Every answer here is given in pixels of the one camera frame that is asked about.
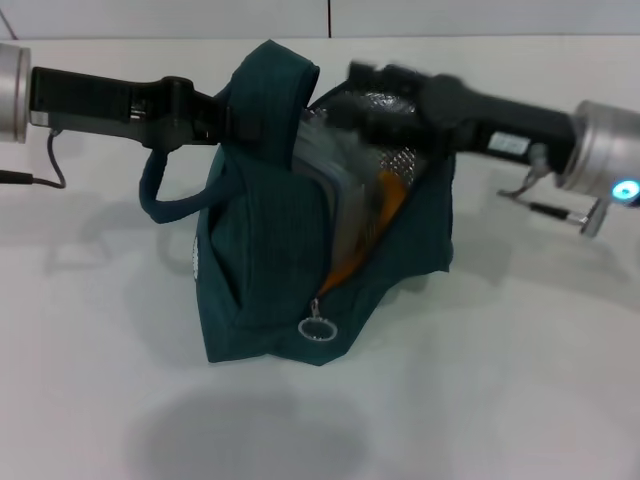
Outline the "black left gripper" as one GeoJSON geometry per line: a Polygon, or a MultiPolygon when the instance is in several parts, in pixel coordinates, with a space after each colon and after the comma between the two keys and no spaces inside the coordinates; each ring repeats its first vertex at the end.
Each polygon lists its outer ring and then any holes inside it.
{"type": "Polygon", "coordinates": [[[29,108],[34,126],[124,138],[160,151],[258,141],[262,131],[259,117],[240,114],[225,95],[195,93],[191,81],[178,77],[140,83],[35,67],[29,108]]]}

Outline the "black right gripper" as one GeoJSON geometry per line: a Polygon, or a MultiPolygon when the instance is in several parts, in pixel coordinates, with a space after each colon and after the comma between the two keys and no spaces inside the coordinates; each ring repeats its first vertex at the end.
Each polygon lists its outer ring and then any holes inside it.
{"type": "Polygon", "coordinates": [[[354,90],[378,92],[408,100],[419,94],[419,115],[368,114],[364,140],[374,145],[428,145],[436,136],[449,152],[478,153],[526,165],[535,144],[546,147],[551,168],[567,166],[575,147],[575,130],[564,112],[487,95],[460,79],[425,76],[399,65],[381,69],[351,62],[354,90]]]}

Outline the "yellow banana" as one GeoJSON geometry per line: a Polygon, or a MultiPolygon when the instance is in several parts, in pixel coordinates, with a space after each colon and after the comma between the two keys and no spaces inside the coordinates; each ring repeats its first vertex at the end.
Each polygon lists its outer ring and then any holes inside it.
{"type": "Polygon", "coordinates": [[[364,265],[367,256],[380,240],[407,196],[407,187],[397,174],[383,171],[377,176],[379,212],[374,215],[359,240],[355,253],[337,270],[332,271],[319,291],[322,296],[344,283],[364,265]]]}

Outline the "clear plastic food container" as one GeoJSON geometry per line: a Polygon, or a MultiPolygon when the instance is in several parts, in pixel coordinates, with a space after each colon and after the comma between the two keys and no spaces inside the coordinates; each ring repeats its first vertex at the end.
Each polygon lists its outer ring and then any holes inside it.
{"type": "Polygon", "coordinates": [[[331,266],[354,254],[380,213],[380,164],[374,150],[350,131],[333,128],[320,117],[300,121],[292,169],[316,181],[327,200],[331,266]]]}

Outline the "dark teal insulated lunch bag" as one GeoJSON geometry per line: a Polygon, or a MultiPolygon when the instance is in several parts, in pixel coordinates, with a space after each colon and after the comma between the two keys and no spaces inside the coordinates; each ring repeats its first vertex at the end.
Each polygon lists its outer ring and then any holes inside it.
{"type": "Polygon", "coordinates": [[[205,188],[180,200],[157,197],[165,152],[153,150],[144,167],[139,199],[155,222],[198,218],[193,270],[210,362],[273,355],[324,365],[348,352],[390,289],[451,264],[455,161],[436,156],[405,184],[406,199],[364,265],[319,295],[331,273],[328,204],[316,181],[292,169],[318,76],[310,60],[264,42],[223,89],[232,107],[259,116],[259,141],[224,141],[205,188]]]}

